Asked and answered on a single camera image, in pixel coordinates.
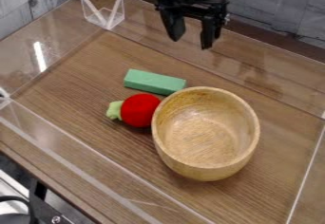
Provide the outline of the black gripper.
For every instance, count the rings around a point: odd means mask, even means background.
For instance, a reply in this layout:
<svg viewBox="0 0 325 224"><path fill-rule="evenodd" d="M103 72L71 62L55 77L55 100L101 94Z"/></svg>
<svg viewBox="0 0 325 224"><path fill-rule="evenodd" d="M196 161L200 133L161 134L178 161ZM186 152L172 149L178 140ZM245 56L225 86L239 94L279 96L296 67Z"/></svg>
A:
<svg viewBox="0 0 325 224"><path fill-rule="evenodd" d="M213 47L220 37L223 23L228 22L229 0L157 0L156 9L161 13L170 39L178 42L186 32L185 18L202 20L201 47Z"/></svg>

